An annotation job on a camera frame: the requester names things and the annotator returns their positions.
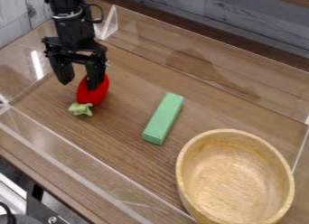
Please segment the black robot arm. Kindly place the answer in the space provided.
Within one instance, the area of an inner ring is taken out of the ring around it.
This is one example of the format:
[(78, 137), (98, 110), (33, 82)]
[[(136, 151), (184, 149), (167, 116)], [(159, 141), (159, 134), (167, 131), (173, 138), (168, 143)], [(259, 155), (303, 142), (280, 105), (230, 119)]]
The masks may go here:
[(85, 0), (44, 0), (50, 6), (56, 36), (44, 36), (44, 56), (58, 82), (74, 78), (72, 64), (85, 68), (85, 86), (96, 90), (105, 79), (106, 48), (94, 40), (93, 26), (104, 21), (102, 8)]

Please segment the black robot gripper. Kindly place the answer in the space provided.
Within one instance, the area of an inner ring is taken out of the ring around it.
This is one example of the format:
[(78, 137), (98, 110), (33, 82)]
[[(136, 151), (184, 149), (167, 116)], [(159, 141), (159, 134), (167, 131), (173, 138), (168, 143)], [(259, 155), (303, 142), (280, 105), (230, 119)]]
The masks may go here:
[(58, 82), (66, 85), (74, 77), (72, 63), (85, 65), (86, 89), (96, 90), (105, 77), (105, 47), (94, 40), (92, 20), (86, 14), (57, 14), (52, 17), (56, 36), (42, 37), (44, 55)]

